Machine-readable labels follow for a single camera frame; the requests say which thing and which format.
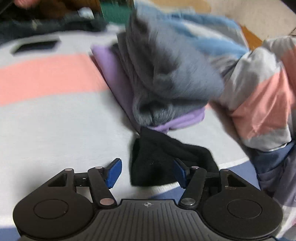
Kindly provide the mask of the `black garment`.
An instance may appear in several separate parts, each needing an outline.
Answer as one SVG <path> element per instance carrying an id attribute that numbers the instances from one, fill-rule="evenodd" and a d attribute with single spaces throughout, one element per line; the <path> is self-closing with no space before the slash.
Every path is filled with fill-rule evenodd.
<path id="1" fill-rule="evenodd" d="M 187 167 L 198 166 L 211 173 L 219 172 L 208 149 L 184 144 L 164 133 L 142 127 L 132 148 L 131 184 L 150 187 L 176 182 L 175 159 Z"/>

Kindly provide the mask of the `patchwork bed sheet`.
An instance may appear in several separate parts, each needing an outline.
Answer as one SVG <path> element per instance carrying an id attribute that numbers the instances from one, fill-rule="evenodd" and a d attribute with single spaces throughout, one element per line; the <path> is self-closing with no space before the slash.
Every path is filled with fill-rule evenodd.
<path id="1" fill-rule="evenodd" d="M 146 199 L 177 184 L 135 187 L 130 158 L 137 132 L 91 59 L 91 47 L 116 42 L 117 29 L 55 33 L 51 50 L 14 54 L 23 43 L 1 46 L 1 228 L 14 228 L 13 209 L 65 168 L 85 172 L 121 158 L 112 189 L 117 200 Z"/>

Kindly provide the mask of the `folded grey garment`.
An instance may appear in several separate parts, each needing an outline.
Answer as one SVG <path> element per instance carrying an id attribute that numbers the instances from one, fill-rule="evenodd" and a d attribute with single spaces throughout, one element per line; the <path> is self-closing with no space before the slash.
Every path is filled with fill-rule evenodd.
<path id="1" fill-rule="evenodd" d="M 132 11 L 114 51 L 132 87 L 132 114 L 160 126 L 217 99 L 224 89 L 206 57 L 158 15 Z"/>

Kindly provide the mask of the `crumpled patchwork duvet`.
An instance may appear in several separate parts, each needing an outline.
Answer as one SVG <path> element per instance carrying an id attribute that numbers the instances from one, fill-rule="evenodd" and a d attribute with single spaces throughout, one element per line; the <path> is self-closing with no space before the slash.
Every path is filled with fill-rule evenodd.
<path id="1" fill-rule="evenodd" d="M 223 16 L 163 11 L 145 2 L 135 9 L 158 15 L 220 74 L 224 89 L 210 101 L 226 109 L 241 142 L 254 151 L 260 187 L 288 204 L 295 194 L 295 38 L 250 50 L 240 26 Z"/>

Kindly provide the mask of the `folded purple garment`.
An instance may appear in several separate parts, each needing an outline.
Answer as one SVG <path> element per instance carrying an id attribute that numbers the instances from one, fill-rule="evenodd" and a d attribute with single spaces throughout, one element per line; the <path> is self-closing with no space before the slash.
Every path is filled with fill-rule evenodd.
<path id="1" fill-rule="evenodd" d="M 132 113 L 132 87 L 117 55 L 107 46 L 94 45 L 91 47 L 91 51 L 97 66 L 115 99 L 126 113 L 134 129 L 137 132 L 140 132 L 140 125 L 136 122 Z M 151 129 L 167 133 L 171 130 L 177 130 L 198 124 L 203 121 L 204 117 L 205 108 L 201 108 L 175 118 L 163 125 L 151 127 Z"/>

